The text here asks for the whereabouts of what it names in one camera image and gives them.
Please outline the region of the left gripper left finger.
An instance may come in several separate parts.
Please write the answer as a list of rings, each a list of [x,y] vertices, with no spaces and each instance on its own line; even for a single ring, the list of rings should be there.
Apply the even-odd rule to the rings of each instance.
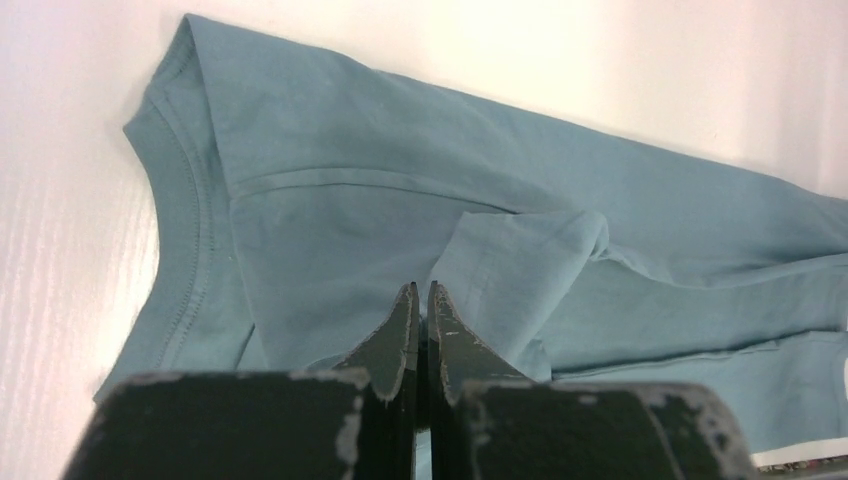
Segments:
[[[387,319],[342,360],[339,369],[369,376],[360,410],[355,479],[411,479],[415,470],[419,295],[403,285]]]

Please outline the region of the grey-blue t shirt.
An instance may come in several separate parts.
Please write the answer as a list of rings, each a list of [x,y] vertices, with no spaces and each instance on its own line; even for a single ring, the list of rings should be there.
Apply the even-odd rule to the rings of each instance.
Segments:
[[[104,381],[321,366],[439,280],[522,372],[713,389],[754,451],[847,434],[847,204],[185,17],[126,135],[154,287]]]

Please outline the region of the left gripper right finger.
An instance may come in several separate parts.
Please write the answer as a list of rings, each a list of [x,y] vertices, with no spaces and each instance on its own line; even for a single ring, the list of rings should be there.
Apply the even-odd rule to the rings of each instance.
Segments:
[[[528,377],[465,325],[437,281],[428,294],[427,338],[432,477],[479,479],[478,451],[491,440],[492,424],[481,396]]]

